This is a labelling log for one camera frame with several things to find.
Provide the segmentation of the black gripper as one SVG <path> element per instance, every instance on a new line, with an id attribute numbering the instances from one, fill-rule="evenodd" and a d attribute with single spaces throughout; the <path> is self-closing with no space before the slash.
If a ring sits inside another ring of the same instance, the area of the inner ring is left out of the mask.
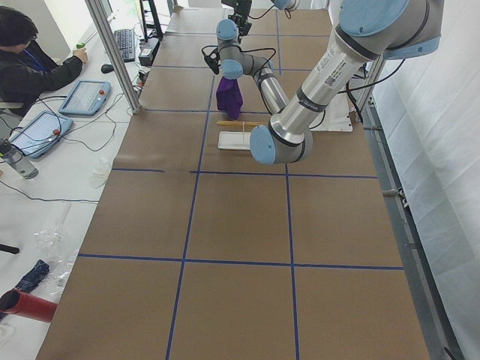
<path id="1" fill-rule="evenodd" d="M 227 5 L 233 9 L 228 16 L 237 26 L 246 26 L 251 12 L 251 0 L 227 0 Z"/>

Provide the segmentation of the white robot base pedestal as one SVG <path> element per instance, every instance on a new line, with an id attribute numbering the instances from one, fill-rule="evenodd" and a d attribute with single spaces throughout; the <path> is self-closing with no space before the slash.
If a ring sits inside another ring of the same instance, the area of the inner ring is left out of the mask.
<path id="1" fill-rule="evenodd" d="M 346 94 L 337 94 L 309 125 L 312 131 L 352 132 L 349 100 Z"/>

